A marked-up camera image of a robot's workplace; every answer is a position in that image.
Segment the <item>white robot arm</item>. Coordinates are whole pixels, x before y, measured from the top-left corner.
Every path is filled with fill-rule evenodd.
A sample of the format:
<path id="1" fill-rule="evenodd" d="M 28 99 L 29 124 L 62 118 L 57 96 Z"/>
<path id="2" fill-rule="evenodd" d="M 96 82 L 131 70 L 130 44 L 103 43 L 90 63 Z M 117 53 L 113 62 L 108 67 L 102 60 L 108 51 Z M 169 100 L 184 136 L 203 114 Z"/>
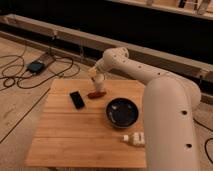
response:
<path id="1" fill-rule="evenodd" d="M 201 171 L 193 111 L 201 90 L 193 81 L 129 58 L 125 47 L 103 52 L 89 75 L 95 84 L 112 69 L 145 85 L 142 97 L 148 171 Z"/>

